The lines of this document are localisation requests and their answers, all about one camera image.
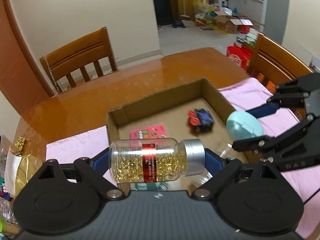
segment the glossy table surface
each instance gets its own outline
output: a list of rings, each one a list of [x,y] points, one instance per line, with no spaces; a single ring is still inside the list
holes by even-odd
[[[212,48],[148,61],[79,85],[28,110],[15,140],[24,136],[23,153],[45,160],[48,143],[104,126],[109,109],[202,77],[222,88],[248,75]]]

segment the wooden chair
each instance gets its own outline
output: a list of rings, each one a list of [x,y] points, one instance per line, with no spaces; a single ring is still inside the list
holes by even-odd
[[[248,73],[253,77],[261,73],[264,86],[269,82],[277,86],[312,73],[312,70],[281,45],[260,33]]]
[[[107,28],[90,33],[73,41],[60,49],[51,52],[40,59],[46,73],[51,78],[52,84],[58,92],[62,92],[57,80],[66,76],[70,86],[76,86],[70,73],[80,68],[85,82],[90,80],[84,66],[92,63],[99,77],[103,76],[98,59],[109,57],[112,71],[117,71],[115,57],[111,48]]]

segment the pill bottle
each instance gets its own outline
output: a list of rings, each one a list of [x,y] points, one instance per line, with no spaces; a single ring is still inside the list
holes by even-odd
[[[115,140],[110,146],[110,171],[117,183],[173,181],[202,174],[204,146],[199,139]]]

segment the black door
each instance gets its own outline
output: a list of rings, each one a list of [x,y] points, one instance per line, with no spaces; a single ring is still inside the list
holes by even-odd
[[[170,0],[153,0],[158,25],[169,25],[173,23]]]

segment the blue and red toy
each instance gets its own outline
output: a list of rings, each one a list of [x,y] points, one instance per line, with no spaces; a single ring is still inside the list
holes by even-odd
[[[196,132],[210,132],[214,120],[209,111],[205,109],[195,109],[188,112],[188,124]]]

